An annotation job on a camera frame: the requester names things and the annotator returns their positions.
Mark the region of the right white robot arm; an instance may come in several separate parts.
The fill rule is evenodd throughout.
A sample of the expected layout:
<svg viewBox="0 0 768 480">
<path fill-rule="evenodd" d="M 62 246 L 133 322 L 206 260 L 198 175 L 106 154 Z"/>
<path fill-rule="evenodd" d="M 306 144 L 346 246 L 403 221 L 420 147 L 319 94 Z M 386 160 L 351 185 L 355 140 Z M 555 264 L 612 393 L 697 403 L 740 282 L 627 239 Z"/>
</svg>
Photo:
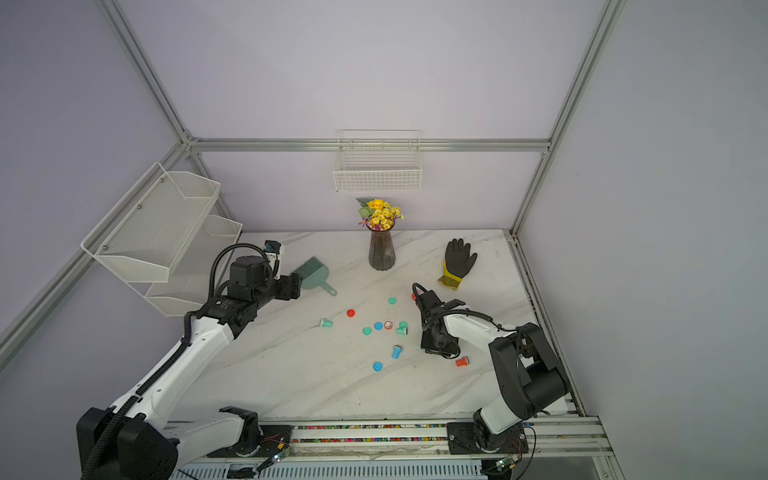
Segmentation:
<svg viewBox="0 0 768 480">
<path fill-rule="evenodd" d="M 571 393 L 564 365 L 544 331 L 534 323 L 506 328 L 460 300 L 442 301 L 419 283 L 412 285 L 412 296 L 421 316 L 420 348 L 458 360 L 461 344 L 469 343 L 490 356 L 498 384 L 499 394 L 470 422 L 447 424 L 449 452 L 526 453 L 524 423 Z"/>
</svg>

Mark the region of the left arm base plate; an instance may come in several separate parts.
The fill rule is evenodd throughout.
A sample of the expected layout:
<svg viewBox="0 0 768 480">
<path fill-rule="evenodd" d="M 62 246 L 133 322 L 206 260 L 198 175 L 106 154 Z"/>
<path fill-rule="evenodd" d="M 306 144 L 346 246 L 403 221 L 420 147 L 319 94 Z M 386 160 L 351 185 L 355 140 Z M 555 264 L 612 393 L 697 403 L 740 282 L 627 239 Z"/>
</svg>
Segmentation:
<svg viewBox="0 0 768 480">
<path fill-rule="evenodd" d="M 235 445 L 220 448 L 207 458 L 267 458 L 288 449 L 293 427 L 288 424 L 260 424 L 255 433 L 246 433 Z"/>
</svg>

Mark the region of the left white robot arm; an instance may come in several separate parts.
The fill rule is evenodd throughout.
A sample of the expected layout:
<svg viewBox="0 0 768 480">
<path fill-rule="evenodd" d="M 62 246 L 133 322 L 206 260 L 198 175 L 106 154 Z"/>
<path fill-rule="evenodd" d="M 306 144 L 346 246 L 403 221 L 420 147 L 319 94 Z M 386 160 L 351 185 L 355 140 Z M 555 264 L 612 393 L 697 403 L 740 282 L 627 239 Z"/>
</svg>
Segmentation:
<svg viewBox="0 0 768 480">
<path fill-rule="evenodd" d="M 215 452 L 252 457 L 265 452 L 257 413 L 233 406 L 172 427 L 176 406 L 211 361 L 272 300 L 299 298 L 302 277 L 280 272 L 282 246 L 250 245 L 251 255 L 229 267 L 226 281 L 209 275 L 208 298 L 183 318 L 183 335 L 154 369 L 106 409 L 91 408 L 77 422 L 84 479 L 168 479 L 178 468 Z"/>
</svg>

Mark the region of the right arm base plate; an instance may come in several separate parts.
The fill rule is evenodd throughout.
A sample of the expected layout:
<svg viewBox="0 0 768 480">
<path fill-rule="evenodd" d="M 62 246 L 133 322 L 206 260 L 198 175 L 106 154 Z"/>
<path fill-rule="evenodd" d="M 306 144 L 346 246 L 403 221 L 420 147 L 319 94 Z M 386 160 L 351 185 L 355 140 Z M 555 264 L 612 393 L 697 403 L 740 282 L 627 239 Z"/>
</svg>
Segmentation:
<svg viewBox="0 0 768 480">
<path fill-rule="evenodd" d="M 449 422 L 446 425 L 448 449 L 457 454 L 525 454 L 528 439 L 520 424 L 503 433 L 491 433 L 477 422 Z"/>
</svg>

